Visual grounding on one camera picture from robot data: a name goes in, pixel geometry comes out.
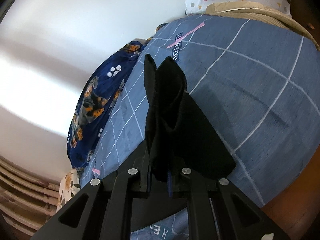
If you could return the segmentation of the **blue grid bed sheet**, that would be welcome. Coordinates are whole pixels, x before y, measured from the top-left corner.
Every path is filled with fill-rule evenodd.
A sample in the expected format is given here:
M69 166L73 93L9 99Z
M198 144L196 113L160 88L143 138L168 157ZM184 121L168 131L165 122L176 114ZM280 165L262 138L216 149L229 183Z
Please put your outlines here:
M236 161L229 175L292 238L319 214L319 51L293 31L255 20L190 16L161 26L147 44L125 45L92 76L120 92L98 119L98 142L80 185L104 178L143 141L148 102L143 60L170 56L187 90Z

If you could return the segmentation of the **floral white pillow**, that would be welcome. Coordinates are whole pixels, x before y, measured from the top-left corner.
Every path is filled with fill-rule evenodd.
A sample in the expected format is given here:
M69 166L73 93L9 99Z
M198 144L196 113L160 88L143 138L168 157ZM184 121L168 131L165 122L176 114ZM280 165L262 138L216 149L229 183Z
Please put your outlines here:
M79 175L76 169L71 169L61 180L56 211L59 211L69 200L80 191Z

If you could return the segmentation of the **navy dog print blanket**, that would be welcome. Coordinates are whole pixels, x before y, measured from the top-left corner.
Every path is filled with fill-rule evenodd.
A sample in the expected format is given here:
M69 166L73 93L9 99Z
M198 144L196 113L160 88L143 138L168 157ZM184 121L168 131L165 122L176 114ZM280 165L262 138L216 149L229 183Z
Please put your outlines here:
M147 44L133 40L107 58L86 82L67 135L67 156L78 172L88 166L113 108Z

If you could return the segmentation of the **beige mattress edge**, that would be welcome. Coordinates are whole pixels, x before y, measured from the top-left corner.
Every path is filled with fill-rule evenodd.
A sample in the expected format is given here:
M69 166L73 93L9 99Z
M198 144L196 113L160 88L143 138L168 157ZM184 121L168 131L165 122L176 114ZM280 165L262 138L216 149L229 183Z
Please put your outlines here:
M319 51L319 44L314 37L297 21L279 10L264 6L258 2L225 2L213 3L206 8L206 14L213 16L256 20L291 30L311 40Z

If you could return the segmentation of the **brown wooden headboard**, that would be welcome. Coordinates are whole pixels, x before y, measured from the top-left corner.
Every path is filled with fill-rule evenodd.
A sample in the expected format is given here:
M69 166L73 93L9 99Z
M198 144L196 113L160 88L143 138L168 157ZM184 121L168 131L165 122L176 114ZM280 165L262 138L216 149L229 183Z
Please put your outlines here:
M59 186L1 159L1 214L15 231L30 238L56 213Z

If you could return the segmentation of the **black pants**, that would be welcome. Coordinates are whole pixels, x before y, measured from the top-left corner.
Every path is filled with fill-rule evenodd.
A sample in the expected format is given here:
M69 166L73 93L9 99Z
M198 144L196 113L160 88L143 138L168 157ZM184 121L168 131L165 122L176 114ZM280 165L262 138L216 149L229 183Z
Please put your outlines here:
M187 78L172 57L157 66L144 57L144 88L149 107L145 144L149 156L147 188L156 180L187 201L190 234L213 233L209 189L227 177L236 163L212 124L187 91Z

